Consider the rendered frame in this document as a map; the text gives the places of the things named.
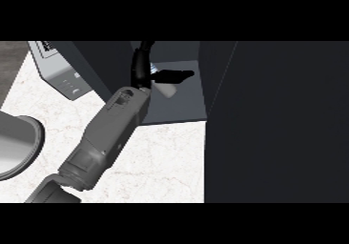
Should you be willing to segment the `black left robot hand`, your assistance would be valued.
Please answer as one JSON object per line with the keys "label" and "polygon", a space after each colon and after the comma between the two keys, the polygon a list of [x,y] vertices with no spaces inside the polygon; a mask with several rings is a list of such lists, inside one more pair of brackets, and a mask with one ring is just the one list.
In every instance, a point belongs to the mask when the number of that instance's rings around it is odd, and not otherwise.
{"label": "black left robot hand", "polygon": [[153,83],[178,85],[194,76],[194,71],[160,70],[151,72],[151,48],[154,44],[154,41],[142,41],[132,55],[130,85],[138,89],[151,89]]}

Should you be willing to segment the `white water bottle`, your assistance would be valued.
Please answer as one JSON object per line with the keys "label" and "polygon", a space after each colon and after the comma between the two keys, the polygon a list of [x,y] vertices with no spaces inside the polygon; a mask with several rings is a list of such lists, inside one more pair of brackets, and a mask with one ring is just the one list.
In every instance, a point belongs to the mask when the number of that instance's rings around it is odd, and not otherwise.
{"label": "white water bottle", "polygon": [[[151,63],[151,73],[156,73],[157,71],[160,71],[160,70],[158,70],[157,66],[154,65],[154,63]],[[161,95],[166,98],[172,98],[178,92],[175,85],[157,83],[154,80],[153,80],[153,84],[154,84],[156,88],[158,89]]]}

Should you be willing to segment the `dark grey cabinet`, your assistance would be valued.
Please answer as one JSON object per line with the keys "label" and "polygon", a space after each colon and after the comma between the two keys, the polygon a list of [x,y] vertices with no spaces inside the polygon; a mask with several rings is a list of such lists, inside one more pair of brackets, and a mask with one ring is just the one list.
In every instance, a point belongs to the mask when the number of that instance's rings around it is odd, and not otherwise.
{"label": "dark grey cabinet", "polygon": [[[107,102],[114,92],[132,84],[132,55],[141,42],[53,41],[52,45]],[[176,93],[170,98],[153,87],[144,125],[207,119],[197,63],[198,47],[198,41],[157,41],[151,48],[151,62],[160,71],[194,71],[194,76],[175,86]]]}

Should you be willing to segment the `dark grey cabinet door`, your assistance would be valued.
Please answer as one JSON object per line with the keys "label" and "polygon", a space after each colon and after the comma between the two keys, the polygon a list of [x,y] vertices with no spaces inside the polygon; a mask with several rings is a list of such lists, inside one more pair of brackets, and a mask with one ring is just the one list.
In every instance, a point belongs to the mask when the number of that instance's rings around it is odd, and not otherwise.
{"label": "dark grey cabinet door", "polygon": [[349,202],[349,42],[238,43],[206,130],[210,202]]}

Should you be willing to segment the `pale grey appliance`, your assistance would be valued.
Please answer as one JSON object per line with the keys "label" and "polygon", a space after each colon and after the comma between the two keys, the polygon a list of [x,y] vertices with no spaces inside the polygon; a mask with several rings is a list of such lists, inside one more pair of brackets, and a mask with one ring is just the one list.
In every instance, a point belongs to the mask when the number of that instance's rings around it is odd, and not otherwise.
{"label": "pale grey appliance", "polygon": [[73,65],[49,41],[30,41],[28,47],[43,81],[70,100],[76,100],[92,88]]}

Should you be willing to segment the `grey round pot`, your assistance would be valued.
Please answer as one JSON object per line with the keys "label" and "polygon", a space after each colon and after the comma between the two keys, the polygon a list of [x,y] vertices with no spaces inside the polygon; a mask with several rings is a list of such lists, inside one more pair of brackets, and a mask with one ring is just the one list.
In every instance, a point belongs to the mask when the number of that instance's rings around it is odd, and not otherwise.
{"label": "grey round pot", "polygon": [[34,163],[45,146],[45,125],[27,115],[0,111],[0,181],[19,175]]}

